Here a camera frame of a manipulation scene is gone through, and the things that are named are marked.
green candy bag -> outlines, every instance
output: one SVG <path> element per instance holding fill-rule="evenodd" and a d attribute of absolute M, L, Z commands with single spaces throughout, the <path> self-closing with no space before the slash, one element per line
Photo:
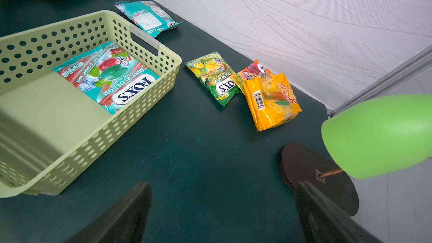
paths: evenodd
<path fill-rule="evenodd" d="M 218 52 L 186 62 L 185 65 L 222 106 L 225 106 L 232 96 L 241 92 L 233 81 L 236 73 Z"/>

basket handle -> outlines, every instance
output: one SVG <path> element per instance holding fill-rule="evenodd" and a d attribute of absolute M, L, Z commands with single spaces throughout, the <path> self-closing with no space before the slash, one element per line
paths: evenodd
<path fill-rule="evenodd" d="M 134 24 L 130 25 L 130 32 L 145 41 L 146 43 L 153 46 L 156 50 L 159 50 L 159 45 L 162 44 L 160 41 L 148 35 L 146 32 L 144 32 Z"/>

candy bag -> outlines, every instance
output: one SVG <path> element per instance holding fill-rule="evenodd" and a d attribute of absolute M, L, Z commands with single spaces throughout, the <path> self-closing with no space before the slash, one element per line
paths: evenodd
<path fill-rule="evenodd" d="M 186 62 L 185 65 L 222 106 L 225 106 L 236 93 L 240 93 L 232 80 L 236 73 L 218 52 Z"/>
<path fill-rule="evenodd" d="M 243 84 L 249 109 L 258 131 L 273 128 L 294 119 L 301 108 L 283 73 L 262 73 Z"/>
<path fill-rule="evenodd" d="M 263 67 L 258 62 L 258 60 L 255 60 L 251 65 L 245 67 L 243 70 L 237 73 L 237 75 L 234 77 L 234 82 L 244 94 L 245 88 L 243 87 L 243 83 L 245 82 L 245 80 L 252 80 L 253 78 L 261 75 L 262 73 L 269 73 L 270 75 L 273 75 L 273 73 Z"/>
<path fill-rule="evenodd" d="M 153 38 L 183 23 L 174 21 L 153 1 L 119 1 L 114 6 Z"/>
<path fill-rule="evenodd" d="M 52 70 L 113 115 L 159 78 L 115 42 L 75 56 Z"/>

black round base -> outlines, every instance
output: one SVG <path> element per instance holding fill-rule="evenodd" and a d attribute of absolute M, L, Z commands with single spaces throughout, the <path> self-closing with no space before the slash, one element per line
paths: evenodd
<path fill-rule="evenodd" d="M 308 181 L 337 204 L 349 216 L 359 210 L 359 197 L 349 176 L 339 173 L 318 180 L 317 174 L 339 168 L 320 154 L 298 143 L 289 143 L 279 151 L 278 167 L 285 184 L 294 191 L 300 181 Z"/>

metal rod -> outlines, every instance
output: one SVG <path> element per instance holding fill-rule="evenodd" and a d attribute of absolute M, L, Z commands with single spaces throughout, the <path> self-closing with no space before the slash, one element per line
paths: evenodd
<path fill-rule="evenodd" d="M 325 178 L 327 176 L 332 176 L 332 175 L 335 175 L 335 174 L 341 173 L 341 172 L 343 172 L 343 170 L 341 168 L 337 168 L 337 169 L 319 174 L 319 175 L 317 175 L 317 178 L 321 179 L 321 178 Z"/>

